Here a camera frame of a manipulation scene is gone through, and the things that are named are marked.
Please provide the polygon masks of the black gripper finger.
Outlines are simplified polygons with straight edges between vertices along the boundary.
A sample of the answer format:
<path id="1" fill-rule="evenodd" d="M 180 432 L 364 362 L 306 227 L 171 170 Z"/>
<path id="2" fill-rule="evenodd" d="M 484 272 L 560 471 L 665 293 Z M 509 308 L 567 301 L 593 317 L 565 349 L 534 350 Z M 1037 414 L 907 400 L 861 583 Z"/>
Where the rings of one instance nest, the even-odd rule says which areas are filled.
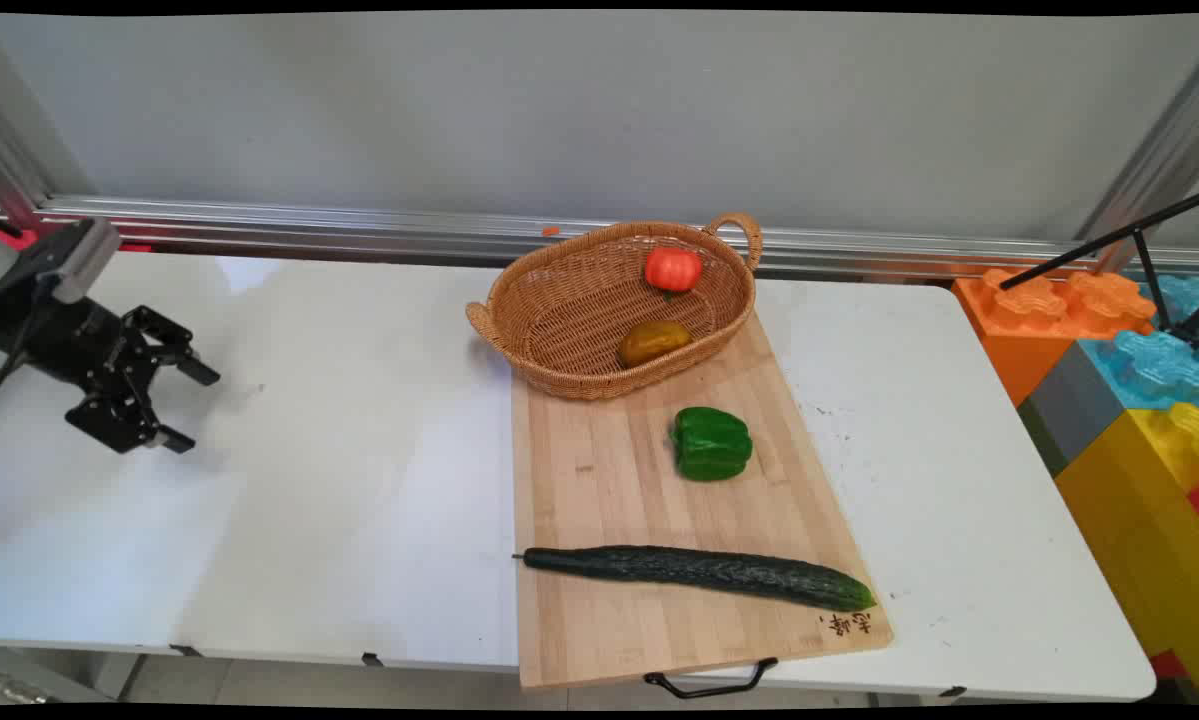
<path id="1" fill-rule="evenodd" d="M 164 447 L 186 454 L 195 438 L 159 420 L 147 395 L 151 379 L 141 374 L 92 375 L 84 379 L 82 403 L 65 420 L 116 454 L 138 447 Z"/>
<path id="2" fill-rule="evenodd" d="M 131 352 L 147 367 L 173 367 L 205 387 L 219 382 L 221 374 L 192 346 L 193 333 L 169 316 L 138 305 L 123 315 L 123 327 Z"/>

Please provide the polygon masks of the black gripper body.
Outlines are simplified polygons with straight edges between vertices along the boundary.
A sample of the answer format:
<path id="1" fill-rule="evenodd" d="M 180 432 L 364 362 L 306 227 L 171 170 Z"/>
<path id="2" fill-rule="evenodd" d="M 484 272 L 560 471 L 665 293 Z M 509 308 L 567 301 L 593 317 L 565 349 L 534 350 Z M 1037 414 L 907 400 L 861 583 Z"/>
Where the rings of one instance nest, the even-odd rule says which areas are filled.
<path id="1" fill-rule="evenodd" d="M 8 272 L 0 278 L 0 387 L 11 373 L 29 365 L 56 381 L 82 388 L 92 375 L 128 373 L 119 359 L 131 352 L 123 315 L 84 296 L 56 300 L 59 278 L 35 272 Z"/>

